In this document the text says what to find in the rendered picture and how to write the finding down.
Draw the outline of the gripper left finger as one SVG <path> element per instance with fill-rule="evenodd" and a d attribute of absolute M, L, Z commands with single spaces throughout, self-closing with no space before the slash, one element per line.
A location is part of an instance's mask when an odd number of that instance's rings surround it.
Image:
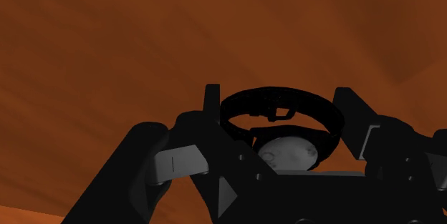
<path fill-rule="evenodd" d="M 213 117 L 219 88 L 207 85 L 207 108 L 180 114 L 174 127 L 133 126 L 61 224 L 149 224 L 176 177 L 191 177 L 213 224 L 274 224 L 267 204 L 274 172 Z"/>

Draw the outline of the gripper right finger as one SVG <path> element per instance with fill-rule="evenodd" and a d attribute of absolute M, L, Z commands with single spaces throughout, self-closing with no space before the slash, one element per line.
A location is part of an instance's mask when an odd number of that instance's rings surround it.
<path fill-rule="evenodd" d="M 366 162 L 367 224 L 447 224 L 447 129 L 422 135 L 349 87 L 338 87 L 332 102 L 345 118 L 343 142 Z"/>

